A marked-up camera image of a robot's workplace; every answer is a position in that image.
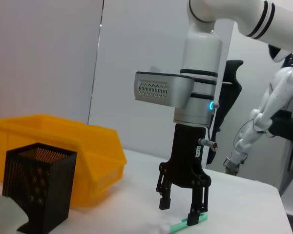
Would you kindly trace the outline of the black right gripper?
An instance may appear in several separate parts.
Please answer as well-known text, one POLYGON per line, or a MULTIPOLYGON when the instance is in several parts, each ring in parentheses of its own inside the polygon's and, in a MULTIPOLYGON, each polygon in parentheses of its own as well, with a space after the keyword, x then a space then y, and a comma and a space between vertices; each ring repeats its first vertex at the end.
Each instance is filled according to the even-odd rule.
POLYGON ((170 159, 159 165, 156 192, 162 196, 160 210, 170 208, 172 184, 181 188, 193 188, 188 226, 198 224, 201 214, 208 211, 211 177, 202 168, 203 146, 199 144, 205 134, 205 128, 176 124, 170 159))

